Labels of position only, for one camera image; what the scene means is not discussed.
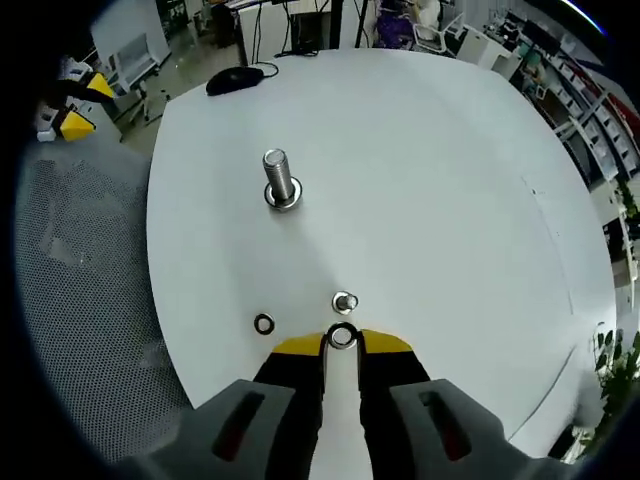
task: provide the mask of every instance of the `yellow object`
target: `yellow object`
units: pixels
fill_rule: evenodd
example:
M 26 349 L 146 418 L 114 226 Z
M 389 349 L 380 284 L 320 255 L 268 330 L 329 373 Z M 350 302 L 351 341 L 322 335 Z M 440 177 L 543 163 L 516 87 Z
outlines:
M 322 338 L 324 333 L 311 333 L 303 337 L 293 337 L 285 340 L 272 353 L 285 353 L 289 355 L 320 355 Z
M 361 330 L 367 353 L 399 353 L 411 352 L 411 346 L 404 340 L 387 333 Z
M 86 137 L 96 126 L 77 112 L 69 112 L 60 125 L 60 135 L 67 142 Z
M 111 90 L 111 87 L 107 83 L 107 79 L 104 78 L 104 75 L 102 75 L 101 73 L 96 73 L 94 75 L 94 77 L 87 85 L 87 88 L 100 93 L 104 93 L 109 98 L 113 98 L 113 90 Z

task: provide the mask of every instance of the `gray mesh surface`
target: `gray mesh surface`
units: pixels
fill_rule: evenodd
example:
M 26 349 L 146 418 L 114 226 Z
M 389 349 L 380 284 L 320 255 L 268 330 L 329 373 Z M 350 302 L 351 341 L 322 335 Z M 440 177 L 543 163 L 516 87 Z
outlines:
M 93 134 L 33 144 L 23 165 L 16 271 L 45 374 L 107 461 L 155 450 L 190 407 L 151 292 L 150 161 Z

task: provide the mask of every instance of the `metal bolt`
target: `metal bolt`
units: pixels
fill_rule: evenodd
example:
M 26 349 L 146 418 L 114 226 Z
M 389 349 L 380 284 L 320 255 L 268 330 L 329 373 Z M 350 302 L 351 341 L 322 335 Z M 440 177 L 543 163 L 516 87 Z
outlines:
M 292 209 L 302 196 L 302 185 L 291 176 L 287 154 L 279 148 L 269 150 L 262 157 L 262 166 L 269 180 L 264 190 L 267 203 L 281 212 Z
M 291 183 L 291 172 L 287 154 L 279 148 L 269 150 L 262 157 L 264 172 L 267 174 L 269 185 L 273 189 L 273 198 L 277 202 L 286 202 L 294 193 Z
M 358 297 L 349 292 L 338 292 L 333 296 L 331 305 L 340 315 L 349 315 L 358 306 Z

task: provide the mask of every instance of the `white table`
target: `white table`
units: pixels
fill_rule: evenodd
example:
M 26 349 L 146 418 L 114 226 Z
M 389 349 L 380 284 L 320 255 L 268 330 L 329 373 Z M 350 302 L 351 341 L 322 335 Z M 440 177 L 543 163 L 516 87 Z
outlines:
M 158 133 L 149 268 L 193 406 L 253 378 L 282 339 L 342 320 L 330 303 L 347 289 L 358 327 L 406 339 L 512 442 L 548 448 L 563 425 L 535 438 L 527 426 L 570 414 L 588 339 L 615 325 L 604 237 L 561 143 L 503 78 L 467 63 L 364 49 L 277 63 L 255 88 L 172 100 Z M 263 200 L 261 157 L 276 147 L 304 186 L 284 215 Z M 253 329 L 260 312 L 270 336 Z M 366 478 L 355 349 L 330 351 L 328 369 L 312 476 Z M 538 408 L 561 370 L 561 411 Z

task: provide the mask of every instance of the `computer mouse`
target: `computer mouse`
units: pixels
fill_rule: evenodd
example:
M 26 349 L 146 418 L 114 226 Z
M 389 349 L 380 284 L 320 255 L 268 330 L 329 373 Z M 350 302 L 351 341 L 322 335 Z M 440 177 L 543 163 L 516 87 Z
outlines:
M 243 88 L 255 87 L 264 79 L 264 72 L 253 67 L 231 67 L 216 73 L 207 82 L 207 95 L 222 95 Z

